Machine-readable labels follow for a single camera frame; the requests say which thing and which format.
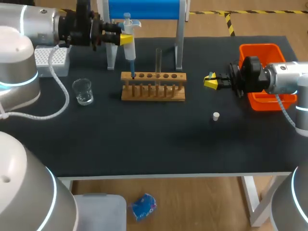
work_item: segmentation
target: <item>white bottle cap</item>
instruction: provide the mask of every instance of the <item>white bottle cap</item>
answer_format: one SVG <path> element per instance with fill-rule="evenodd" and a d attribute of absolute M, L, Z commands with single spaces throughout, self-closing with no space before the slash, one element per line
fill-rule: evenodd
<path fill-rule="evenodd" d="M 213 120 L 214 120 L 214 121 L 217 121 L 218 118 L 219 118 L 219 116 L 220 116 L 220 115 L 219 115 L 218 112 L 214 112 L 214 113 L 213 113 Z"/>

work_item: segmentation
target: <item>blue panel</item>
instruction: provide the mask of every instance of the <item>blue panel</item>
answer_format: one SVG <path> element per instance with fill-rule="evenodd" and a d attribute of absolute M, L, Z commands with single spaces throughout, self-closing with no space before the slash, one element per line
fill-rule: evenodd
<path fill-rule="evenodd" d="M 128 12 L 132 19 L 179 19 L 180 0 L 109 0 L 112 19 L 124 18 Z"/>

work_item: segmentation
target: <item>orange plastic tray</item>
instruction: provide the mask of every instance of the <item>orange plastic tray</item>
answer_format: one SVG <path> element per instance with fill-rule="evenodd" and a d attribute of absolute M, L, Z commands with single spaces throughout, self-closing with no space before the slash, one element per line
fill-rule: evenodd
<path fill-rule="evenodd" d="M 283 63 L 284 56 L 279 47 L 272 43 L 262 44 L 243 44 L 240 46 L 240 60 L 239 67 L 242 67 L 244 58 L 246 56 L 257 56 L 264 68 L 269 63 Z M 248 99 L 251 107 L 255 111 L 279 111 L 281 108 L 276 100 L 275 95 L 267 94 L 265 91 L 248 93 Z M 291 104 L 297 100 L 296 95 L 283 94 L 279 95 L 282 104 L 287 109 Z"/>

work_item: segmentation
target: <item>wooden floor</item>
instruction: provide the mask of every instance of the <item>wooden floor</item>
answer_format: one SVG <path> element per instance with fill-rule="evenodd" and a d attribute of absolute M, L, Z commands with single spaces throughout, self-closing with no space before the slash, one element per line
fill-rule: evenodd
<path fill-rule="evenodd" d="M 96 11 L 95 0 L 92 7 Z M 75 9 L 75 0 L 36 0 L 45 7 Z M 307 10 L 306 0 L 192 0 L 191 11 L 209 10 Z M 308 61 L 307 14 L 232 14 L 235 35 L 286 35 L 297 57 Z M 175 21 L 142 20 L 137 37 L 174 37 Z M 185 36 L 229 36 L 225 18 L 190 15 Z M 259 191 L 269 178 L 257 177 Z M 123 196 L 127 203 L 144 193 L 157 200 L 157 210 L 136 223 L 128 212 L 128 231 L 271 231 L 267 221 L 261 228 L 249 226 L 242 184 L 238 178 L 136 179 L 76 181 L 73 192 L 109 193 Z"/>

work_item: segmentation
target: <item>black tabletop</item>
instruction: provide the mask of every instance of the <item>black tabletop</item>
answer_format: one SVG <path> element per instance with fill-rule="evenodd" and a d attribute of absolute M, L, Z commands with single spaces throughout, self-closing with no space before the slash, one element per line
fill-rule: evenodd
<path fill-rule="evenodd" d="M 306 159 L 307 139 L 282 112 L 255 112 L 232 90 L 203 86 L 210 71 L 228 70 L 243 43 L 276 43 L 287 61 L 296 56 L 285 37 L 185 38 L 185 102 L 122 102 L 121 71 L 129 71 L 123 48 L 115 71 L 106 69 L 105 48 L 73 47 L 69 76 L 61 78 L 71 99 L 49 121 L 11 117 L 0 130 L 16 137 L 58 177 L 138 174 L 254 173 L 292 171 Z M 174 71 L 174 39 L 136 39 L 136 71 Z M 92 82 L 94 103 L 79 106 L 72 92 L 78 78 Z M 41 97 L 22 112 L 44 116 L 59 110 L 64 95 L 52 78 L 40 80 Z M 219 120 L 211 123 L 214 112 Z M 295 117 L 294 105 L 288 110 Z"/>

